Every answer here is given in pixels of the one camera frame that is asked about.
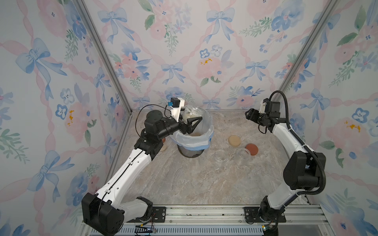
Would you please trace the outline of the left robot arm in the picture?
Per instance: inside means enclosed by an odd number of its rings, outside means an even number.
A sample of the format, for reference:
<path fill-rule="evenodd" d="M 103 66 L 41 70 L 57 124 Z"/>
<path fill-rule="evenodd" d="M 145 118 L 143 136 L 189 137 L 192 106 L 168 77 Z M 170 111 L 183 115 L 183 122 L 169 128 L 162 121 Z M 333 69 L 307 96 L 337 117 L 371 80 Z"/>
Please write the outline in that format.
<path fill-rule="evenodd" d="M 163 146 L 163 139 L 176 131 L 191 134 L 201 123 L 202 117 L 183 120 L 180 109 L 172 109 L 171 118 L 161 111 L 150 111 L 133 151 L 115 175 L 95 194 L 87 193 L 81 202 L 83 221 L 104 236 L 119 232 L 125 222 L 153 219 L 153 203 L 137 197 L 134 201 L 122 203 L 130 186 L 147 167 Z"/>

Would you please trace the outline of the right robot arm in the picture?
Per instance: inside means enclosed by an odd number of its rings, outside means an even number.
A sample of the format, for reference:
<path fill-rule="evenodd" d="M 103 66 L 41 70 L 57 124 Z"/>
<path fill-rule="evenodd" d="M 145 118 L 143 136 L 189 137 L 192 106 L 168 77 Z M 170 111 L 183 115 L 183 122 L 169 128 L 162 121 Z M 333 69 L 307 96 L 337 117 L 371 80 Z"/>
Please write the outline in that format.
<path fill-rule="evenodd" d="M 283 171 L 282 184 L 260 204 L 257 217 L 263 222 L 276 220 L 297 197 L 317 195 L 325 188 L 326 157 L 305 144 L 289 121 L 280 116 L 279 109 L 279 102 L 265 99 L 259 110 L 250 109 L 245 113 L 247 120 L 275 135 L 290 157 Z"/>

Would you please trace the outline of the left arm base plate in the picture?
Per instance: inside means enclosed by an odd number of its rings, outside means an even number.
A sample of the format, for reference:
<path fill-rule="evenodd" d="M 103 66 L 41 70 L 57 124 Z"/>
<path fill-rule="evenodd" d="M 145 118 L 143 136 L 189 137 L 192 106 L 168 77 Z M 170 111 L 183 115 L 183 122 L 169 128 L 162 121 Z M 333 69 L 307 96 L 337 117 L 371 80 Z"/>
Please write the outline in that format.
<path fill-rule="evenodd" d="M 148 209 L 143 217 L 135 218 L 128 223 L 147 223 L 153 221 L 154 223 L 164 223 L 166 218 L 166 207 L 152 207 Z"/>

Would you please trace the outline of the glass jar with rice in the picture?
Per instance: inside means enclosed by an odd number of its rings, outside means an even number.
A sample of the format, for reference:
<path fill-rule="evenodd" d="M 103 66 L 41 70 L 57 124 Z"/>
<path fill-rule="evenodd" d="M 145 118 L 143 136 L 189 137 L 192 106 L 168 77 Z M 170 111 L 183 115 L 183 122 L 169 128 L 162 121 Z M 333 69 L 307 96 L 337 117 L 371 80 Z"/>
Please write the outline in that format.
<path fill-rule="evenodd" d="M 228 154 L 223 149 L 215 151 L 214 158 L 217 164 L 225 164 L 228 162 Z"/>

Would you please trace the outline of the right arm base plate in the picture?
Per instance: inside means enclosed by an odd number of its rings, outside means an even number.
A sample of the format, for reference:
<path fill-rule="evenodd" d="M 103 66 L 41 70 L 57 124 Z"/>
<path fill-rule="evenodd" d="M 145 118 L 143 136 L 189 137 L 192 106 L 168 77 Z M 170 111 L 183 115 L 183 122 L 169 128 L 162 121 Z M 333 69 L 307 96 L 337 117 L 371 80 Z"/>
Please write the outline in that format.
<path fill-rule="evenodd" d="M 283 212 L 277 209 L 261 209 L 260 206 L 246 206 L 243 207 L 245 214 L 245 221 L 252 223 L 270 223 L 276 222 L 286 223 L 286 217 Z"/>

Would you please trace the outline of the green lid jar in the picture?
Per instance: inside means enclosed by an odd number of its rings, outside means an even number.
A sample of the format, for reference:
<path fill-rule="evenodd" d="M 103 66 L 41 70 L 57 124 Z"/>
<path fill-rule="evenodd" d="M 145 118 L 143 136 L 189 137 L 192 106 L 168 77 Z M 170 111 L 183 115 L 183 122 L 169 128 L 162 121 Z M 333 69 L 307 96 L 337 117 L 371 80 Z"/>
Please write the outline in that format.
<path fill-rule="evenodd" d="M 185 107 L 185 110 L 182 113 L 182 119 L 185 124 L 188 123 L 188 119 L 203 117 L 205 114 L 205 110 L 200 107 L 195 107 L 192 105 L 188 105 Z"/>

